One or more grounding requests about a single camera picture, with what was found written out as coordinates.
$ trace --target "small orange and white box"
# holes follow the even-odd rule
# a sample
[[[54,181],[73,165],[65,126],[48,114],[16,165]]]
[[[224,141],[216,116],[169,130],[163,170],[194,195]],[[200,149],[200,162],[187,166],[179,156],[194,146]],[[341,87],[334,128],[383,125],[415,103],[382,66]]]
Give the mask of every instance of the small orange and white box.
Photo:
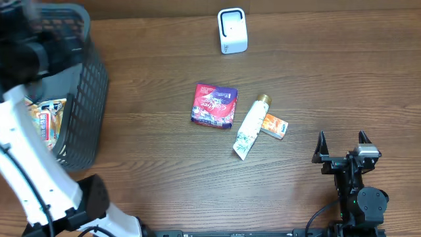
[[[282,139],[287,132],[288,123],[278,119],[273,115],[267,114],[264,118],[261,130],[277,139]]]

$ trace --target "perforated basket wall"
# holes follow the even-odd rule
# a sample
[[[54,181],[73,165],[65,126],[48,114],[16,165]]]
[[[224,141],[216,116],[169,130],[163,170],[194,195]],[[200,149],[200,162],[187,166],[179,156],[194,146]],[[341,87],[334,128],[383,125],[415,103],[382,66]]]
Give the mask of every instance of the perforated basket wall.
[[[85,39],[83,63],[46,78],[43,83],[48,85],[46,99],[65,94],[68,100],[59,139],[53,148],[57,161],[68,171],[87,169],[97,155],[108,74],[90,39],[90,19],[83,7],[40,4],[39,8],[42,28],[54,30],[58,37],[76,34]]]

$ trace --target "tube cap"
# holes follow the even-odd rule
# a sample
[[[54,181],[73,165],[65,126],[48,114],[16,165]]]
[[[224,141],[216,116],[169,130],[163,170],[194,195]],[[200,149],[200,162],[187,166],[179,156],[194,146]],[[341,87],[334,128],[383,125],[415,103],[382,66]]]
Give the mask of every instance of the tube cap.
[[[272,103],[272,98],[269,95],[261,94],[257,96],[257,100],[267,103],[269,106]]]

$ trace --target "wooden table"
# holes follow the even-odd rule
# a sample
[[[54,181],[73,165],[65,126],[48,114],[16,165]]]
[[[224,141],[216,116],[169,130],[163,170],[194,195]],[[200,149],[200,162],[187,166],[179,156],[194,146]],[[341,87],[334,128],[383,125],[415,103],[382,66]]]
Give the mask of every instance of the wooden table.
[[[337,195],[311,163],[319,131],[345,155],[364,129],[383,153],[364,175],[390,196],[382,227],[421,235],[421,10],[249,15],[247,29],[248,50],[221,55],[213,16],[92,22],[111,82],[96,164],[72,176],[100,174],[153,229],[291,230]],[[190,122],[196,82],[239,90],[232,129]],[[241,161],[232,144],[259,93],[288,132]],[[26,218],[0,187],[0,236],[18,236]]]

